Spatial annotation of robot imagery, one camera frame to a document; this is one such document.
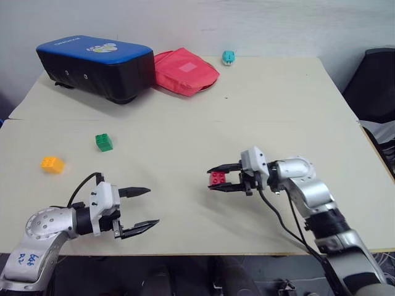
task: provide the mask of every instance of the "toy block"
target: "toy block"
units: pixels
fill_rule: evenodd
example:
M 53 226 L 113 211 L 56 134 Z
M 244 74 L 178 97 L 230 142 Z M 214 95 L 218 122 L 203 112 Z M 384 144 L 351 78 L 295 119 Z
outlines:
M 235 53 L 233 51 L 224 51 L 222 53 L 222 62 L 226 66 L 230 66 L 235 61 Z
M 99 147 L 101 152 L 112 150 L 112 141 L 108 134 L 97 134 L 96 145 Z
M 47 156 L 44 157 L 43 161 L 41 162 L 41 168 L 52 174 L 60 174 L 63 170 L 64 162 L 55 157 L 55 156 Z
M 219 183 L 225 183 L 226 177 L 225 173 L 222 171 L 212 171 L 210 173 L 210 185 L 216 185 Z

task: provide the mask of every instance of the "red pouch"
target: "red pouch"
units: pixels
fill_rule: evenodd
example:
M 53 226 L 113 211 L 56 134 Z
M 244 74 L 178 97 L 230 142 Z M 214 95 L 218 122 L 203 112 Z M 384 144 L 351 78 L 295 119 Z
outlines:
M 154 60 L 156 83 L 188 97 L 208 88 L 220 76 L 213 66 L 183 47 L 157 54 Z

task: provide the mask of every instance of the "blue and black case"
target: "blue and black case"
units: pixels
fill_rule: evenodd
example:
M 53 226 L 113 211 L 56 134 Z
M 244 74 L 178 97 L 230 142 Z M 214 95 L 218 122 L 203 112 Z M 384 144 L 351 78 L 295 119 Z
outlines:
M 37 54 L 56 84 L 79 88 L 126 104 L 155 83 L 151 48 L 89 36 L 44 43 Z

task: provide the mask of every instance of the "teal lego brick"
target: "teal lego brick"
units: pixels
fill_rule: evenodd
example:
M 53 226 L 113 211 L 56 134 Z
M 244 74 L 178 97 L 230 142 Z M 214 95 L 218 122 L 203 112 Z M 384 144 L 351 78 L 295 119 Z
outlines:
M 101 152 L 112 150 L 112 141 L 108 134 L 97 134 L 96 145 Z

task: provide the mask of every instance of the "wire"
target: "wire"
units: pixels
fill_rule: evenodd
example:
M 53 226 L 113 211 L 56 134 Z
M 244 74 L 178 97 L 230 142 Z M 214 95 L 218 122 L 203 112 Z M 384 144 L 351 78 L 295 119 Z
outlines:
M 289 279 L 290 282 L 304 282 L 304 281 L 317 281 L 319 279 L 327 279 L 325 276 L 313 277 L 311 279 Z M 254 281 L 257 284 L 275 284 L 282 283 L 284 281 Z
M 86 182 L 88 182 L 91 178 L 96 177 L 96 179 L 98 178 L 102 178 L 102 175 L 100 173 L 91 173 L 89 176 L 87 176 L 84 181 L 81 182 L 80 185 L 78 185 L 78 187 L 74 190 L 69 202 L 67 203 L 67 207 L 70 208 L 72 206 L 73 200 L 75 198 L 75 196 L 77 195 L 78 191 L 80 191 L 80 189 L 82 188 L 82 186 L 85 185 Z
M 380 263 L 378 264 L 379 266 L 383 265 L 385 263 L 385 261 L 388 260 L 388 257 L 385 256 L 386 254 L 383 253 L 383 259 L 380 261 Z
M 380 253 L 380 257 L 379 257 L 379 259 L 378 259 L 378 264 L 381 264 L 381 262 L 383 261 L 383 259 L 384 259 L 384 253 Z
M 395 285 L 395 277 L 392 274 L 384 273 L 384 276 L 392 282 L 392 285 Z
M 295 219 L 295 222 L 296 222 L 296 226 L 297 226 L 297 229 L 299 230 L 299 234 L 301 235 L 301 239 L 302 239 L 302 241 L 303 241 L 303 244 L 307 245 L 307 242 L 306 242 L 306 240 L 304 239 L 304 235 L 303 235 L 303 232 L 302 232 L 302 228 L 301 228 L 301 226 L 299 225 L 299 221 L 298 221 L 298 219 L 297 219 L 297 217 L 296 217 L 294 205 L 292 204 L 292 200 L 291 200 L 291 195 L 289 194 L 288 189 L 285 189 L 285 192 L 286 192 L 286 194 L 287 194 L 287 196 L 288 196 L 289 206 L 291 207 L 292 215 L 294 216 L 294 219 Z
M 377 256 L 375 257 L 375 260 L 376 260 L 377 264 L 380 265 L 380 262 L 383 259 L 384 255 L 383 255 L 383 253 L 376 253 L 376 255 Z
M 395 260 L 395 257 L 391 256 L 390 254 L 388 254 L 388 253 L 383 253 L 383 254 L 384 254 L 385 256 L 387 256 L 387 257 L 389 257 L 389 258 Z
M 314 256 L 315 259 L 317 259 L 320 263 L 323 263 L 323 259 L 321 257 L 320 254 L 318 254 L 312 247 L 310 247 L 306 240 L 299 238 L 295 233 L 293 233 L 292 231 L 290 231 L 284 224 L 283 219 L 280 215 L 280 213 L 278 212 L 278 210 L 266 199 L 266 197 L 264 196 L 264 193 L 262 190 L 258 190 L 260 197 L 262 198 L 262 200 L 265 202 L 265 204 L 267 204 L 267 206 L 274 212 L 274 214 L 276 214 L 278 221 L 280 222 L 281 227 L 288 232 L 290 235 L 292 235 L 298 242 L 302 243 L 306 249 Z

